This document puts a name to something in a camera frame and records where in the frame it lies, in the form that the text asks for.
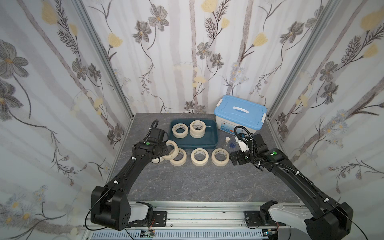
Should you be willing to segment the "blue lidded storage box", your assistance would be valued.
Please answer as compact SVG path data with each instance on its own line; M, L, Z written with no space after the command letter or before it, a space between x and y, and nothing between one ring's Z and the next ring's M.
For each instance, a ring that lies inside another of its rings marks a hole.
M223 96L214 110L219 130L234 134L236 126L243 126L250 133L259 131L266 119L265 106L230 95Z

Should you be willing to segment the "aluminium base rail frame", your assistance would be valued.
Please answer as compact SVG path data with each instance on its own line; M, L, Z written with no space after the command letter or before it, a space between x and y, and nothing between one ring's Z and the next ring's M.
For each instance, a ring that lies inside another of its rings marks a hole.
M305 219L313 215L300 203L278 203L271 207L276 224L251 223L247 211L257 211L262 203L232 202L151 202L161 221L152 225L153 240L292 240L309 238Z

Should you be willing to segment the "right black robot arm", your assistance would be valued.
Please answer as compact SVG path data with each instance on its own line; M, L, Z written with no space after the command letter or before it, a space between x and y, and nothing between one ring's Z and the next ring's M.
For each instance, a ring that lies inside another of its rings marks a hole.
M243 126L236 126L234 133L240 150L230 153L233 165L250 163L260 171L269 171L282 180L310 211L306 215L277 201L268 201L260 206L262 225L283 223L302 231L312 240L341 240L351 232L355 222L350 205L340 204L320 190L281 150L269 150L260 134L252 135Z

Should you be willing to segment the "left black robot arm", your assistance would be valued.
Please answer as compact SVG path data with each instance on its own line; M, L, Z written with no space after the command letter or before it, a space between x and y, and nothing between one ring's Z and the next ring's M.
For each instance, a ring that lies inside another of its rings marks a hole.
M86 219L91 223L121 231L135 222L149 222L153 215L152 206L137 202L130 204L129 192L144 168L170 154L164 136L166 132L158 128L154 120L147 135L132 147L132 156L105 186L97 186L92 191L91 208Z

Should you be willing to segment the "cream masking tape roll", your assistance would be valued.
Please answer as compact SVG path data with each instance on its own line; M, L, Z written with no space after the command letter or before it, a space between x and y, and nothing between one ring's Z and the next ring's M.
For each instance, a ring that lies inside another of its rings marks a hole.
M169 152L168 155L162 156L162 158L168 161L174 160L179 154L179 147L174 141L171 140L166 142L166 150L168 150L168 146L172 146L173 149Z
M204 155L204 159L203 160L197 160L195 158L196 155ZM202 167L202 166L207 164L207 162L209 160L209 153L203 148L194 149L191 153L191 160L195 166Z
M164 158L163 157L159 157L159 158L156 158L156 159L152 159L151 162L154 163L154 164L159 164L161 163L162 161L164 161Z
M220 161L216 158L216 155L223 155L225 157L225 159L223 161ZM224 167L226 166L229 161L230 161L230 158L229 158L230 154L228 153L228 151L226 151L225 149L221 149L221 148L218 148L218 149L215 149L213 150L212 152L212 162L214 165L218 166L218 167Z
M206 132L206 124L203 121L195 120L190 123L190 132Z
M186 151L179 148L178 153L176 154L176 156L173 159L170 160L170 163L173 166L180 167L186 163L187 156L188 155L187 155Z

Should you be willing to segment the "teal plastic storage tray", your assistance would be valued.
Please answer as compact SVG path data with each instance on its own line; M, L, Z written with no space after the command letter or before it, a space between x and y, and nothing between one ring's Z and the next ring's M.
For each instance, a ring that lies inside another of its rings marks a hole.
M179 148L182 149L189 149L193 150L196 148L204 148L204 149L214 149L218 142L218 129L217 124L213 120L208 119L202 119L202 122L206 125L206 131L205 135L200 138L196 139L193 138L190 135L190 131L188 131L188 134L184 138L177 138L173 133L173 127L177 124L184 124L188 128L190 127L191 123L195 121L195 119L176 119L172 120L170 123L170 130L169 130L169 138L170 140L176 142Z

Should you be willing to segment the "small circuit board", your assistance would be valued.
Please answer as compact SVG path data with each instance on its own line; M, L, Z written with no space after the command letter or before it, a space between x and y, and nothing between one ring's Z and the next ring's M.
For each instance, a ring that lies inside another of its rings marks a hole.
M155 237L155 235L156 233L153 230L146 230L146 231L142 230L140 233L141 238L153 238Z

